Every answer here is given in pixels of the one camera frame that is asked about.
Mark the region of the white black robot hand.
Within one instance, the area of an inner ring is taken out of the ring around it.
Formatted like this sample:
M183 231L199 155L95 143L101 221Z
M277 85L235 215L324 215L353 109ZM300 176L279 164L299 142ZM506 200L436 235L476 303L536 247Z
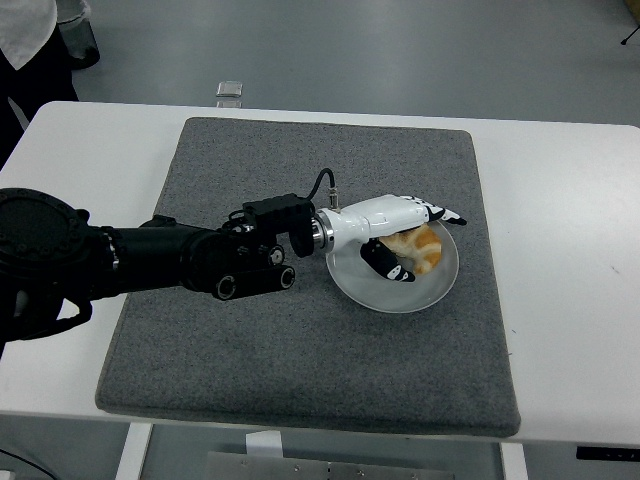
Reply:
M439 263L441 246L428 228L430 223L466 223L457 213L426 200L391 194L340 211L321 209L317 221L325 235L326 253L354 247L379 276L397 282L413 282Z

